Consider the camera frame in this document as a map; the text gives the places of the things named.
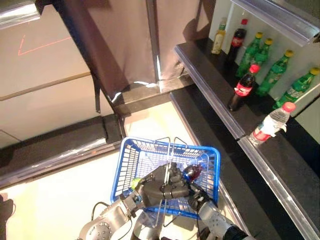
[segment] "black countertop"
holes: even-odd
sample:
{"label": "black countertop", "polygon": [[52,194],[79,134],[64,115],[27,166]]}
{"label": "black countertop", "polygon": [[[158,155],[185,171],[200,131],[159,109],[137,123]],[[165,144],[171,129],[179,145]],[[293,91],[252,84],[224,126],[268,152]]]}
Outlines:
{"label": "black countertop", "polygon": [[[211,107],[232,136],[240,140],[238,143],[241,148],[290,217],[295,219],[295,224],[302,222],[301,231],[309,231],[312,228],[314,233],[319,233],[319,144],[291,118],[287,124],[290,134],[278,134],[262,144],[259,149],[253,147],[246,140],[246,135],[272,111],[274,100],[270,96],[260,98],[251,94],[238,111],[230,112],[227,103],[238,82],[234,77],[238,66],[235,63],[226,66],[226,54],[222,52],[220,55],[213,55],[210,52],[211,47],[210,39],[201,39],[179,44],[175,51]],[[297,138],[303,138],[304,143],[307,142],[308,151],[305,148],[298,149]],[[267,168],[259,165],[259,161],[266,164]],[[269,171],[272,172],[272,177],[277,178],[275,181],[267,179],[270,177]]]}

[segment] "bottle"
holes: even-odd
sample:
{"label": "bottle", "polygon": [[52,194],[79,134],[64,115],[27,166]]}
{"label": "bottle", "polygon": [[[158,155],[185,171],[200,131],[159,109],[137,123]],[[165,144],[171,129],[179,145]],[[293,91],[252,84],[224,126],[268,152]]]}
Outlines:
{"label": "bottle", "polygon": [[259,72],[259,69],[259,65],[251,65],[249,72],[240,79],[234,88],[234,95],[228,103],[230,111],[236,111],[239,108],[242,99],[249,95],[256,80],[255,74]]}
{"label": "bottle", "polygon": [[255,39],[246,48],[244,55],[241,59],[241,62],[239,64],[239,67],[235,73],[236,77],[242,78],[247,73],[250,67],[250,62],[252,58],[255,56],[255,54],[258,52],[260,48],[260,40],[262,36],[263,36],[262,32],[257,32],[255,34]]}
{"label": "bottle", "polygon": [[265,96],[268,94],[270,89],[277,83],[277,81],[287,70],[288,60],[293,55],[293,51],[287,50],[283,57],[272,65],[263,82],[256,90],[256,94],[258,94],[259,96]]}
{"label": "bottle", "polygon": [[287,131],[286,122],[290,117],[290,113],[296,109],[296,105],[292,102],[286,102],[281,108],[273,110],[265,117],[263,122],[250,134],[249,141],[255,147],[264,143],[280,129]]}
{"label": "bottle", "polygon": [[262,48],[254,55],[251,64],[258,64],[261,67],[269,57],[269,48],[272,43],[273,40],[271,38],[267,38],[264,41]]}
{"label": "bottle", "polygon": [[275,102],[274,109],[280,108],[285,102],[294,103],[300,98],[310,87],[312,80],[319,74],[319,68],[313,67],[309,73],[298,78],[291,87],[283,94],[283,96]]}
{"label": "bottle", "polygon": [[211,50],[212,54],[219,54],[221,52],[222,42],[224,41],[225,34],[226,34],[226,30],[225,30],[226,22],[227,22],[227,18],[223,17],[220,22],[219,29],[218,31],[216,31],[216,34],[214,37],[214,43]]}
{"label": "bottle", "polygon": [[234,32],[231,46],[228,55],[226,56],[226,63],[233,63],[237,57],[238,51],[247,34],[248,19],[244,18],[241,21],[241,26]]}

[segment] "coca-cola bottle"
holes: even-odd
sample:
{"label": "coca-cola bottle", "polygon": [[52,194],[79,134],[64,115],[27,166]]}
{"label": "coca-cola bottle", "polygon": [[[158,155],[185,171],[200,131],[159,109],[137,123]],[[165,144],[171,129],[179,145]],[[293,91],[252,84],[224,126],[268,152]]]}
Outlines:
{"label": "coca-cola bottle", "polygon": [[234,32],[231,46],[228,55],[226,56],[226,63],[233,63],[237,57],[239,48],[242,46],[242,42],[245,39],[245,36],[247,34],[247,22],[248,19],[244,18],[241,21],[241,26]]}
{"label": "coca-cola bottle", "polygon": [[249,95],[253,88],[254,82],[256,81],[255,75],[257,72],[259,72],[259,69],[259,65],[252,64],[249,68],[249,72],[240,79],[234,88],[234,95],[228,103],[228,108],[230,111],[236,111],[239,108],[243,98]]}

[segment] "floor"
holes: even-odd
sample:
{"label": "floor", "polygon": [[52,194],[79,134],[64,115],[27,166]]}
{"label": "floor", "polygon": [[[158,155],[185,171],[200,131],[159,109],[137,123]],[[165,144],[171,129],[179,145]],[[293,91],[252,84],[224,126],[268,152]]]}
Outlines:
{"label": "floor", "polygon": [[[125,119],[124,127],[128,136],[152,140],[179,137],[193,144],[171,102],[133,113]],[[6,223],[6,239],[76,239],[84,224],[90,221],[94,204],[110,203],[118,154],[114,151],[100,155],[83,164],[1,190],[3,200],[12,199],[15,204],[14,213]],[[96,215],[103,209],[97,206]],[[230,217],[227,208],[224,213]],[[112,239],[121,237],[129,227],[128,222]],[[130,239],[132,230],[133,227],[124,240]],[[196,233],[192,220],[188,222],[188,229],[170,224],[165,231],[166,237],[178,240],[196,239]]]}

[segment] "green soda bottle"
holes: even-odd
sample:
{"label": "green soda bottle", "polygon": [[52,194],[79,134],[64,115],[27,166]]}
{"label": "green soda bottle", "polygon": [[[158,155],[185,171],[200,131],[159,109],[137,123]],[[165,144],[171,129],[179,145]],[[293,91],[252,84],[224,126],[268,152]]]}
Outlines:
{"label": "green soda bottle", "polygon": [[241,62],[239,64],[238,70],[235,73],[236,77],[242,78],[248,72],[248,69],[251,66],[251,60],[260,48],[260,40],[262,36],[263,36],[262,32],[257,32],[255,34],[255,39],[246,48],[244,55],[241,59]]}
{"label": "green soda bottle", "polygon": [[272,67],[270,68],[269,72],[265,76],[263,82],[256,90],[256,94],[259,96],[265,96],[268,94],[270,89],[277,83],[277,81],[281,78],[282,74],[285,73],[287,70],[288,60],[294,55],[294,52],[291,50],[285,51],[280,60],[276,61]]}
{"label": "green soda bottle", "polygon": [[291,87],[283,94],[283,96],[275,102],[274,109],[281,108],[285,102],[294,103],[300,98],[310,87],[312,80],[319,74],[319,68],[313,67],[309,73],[298,78]]}
{"label": "green soda bottle", "polygon": [[254,58],[251,61],[251,64],[258,64],[260,67],[269,57],[269,48],[273,40],[271,38],[267,38],[264,41],[262,48],[254,55]]}

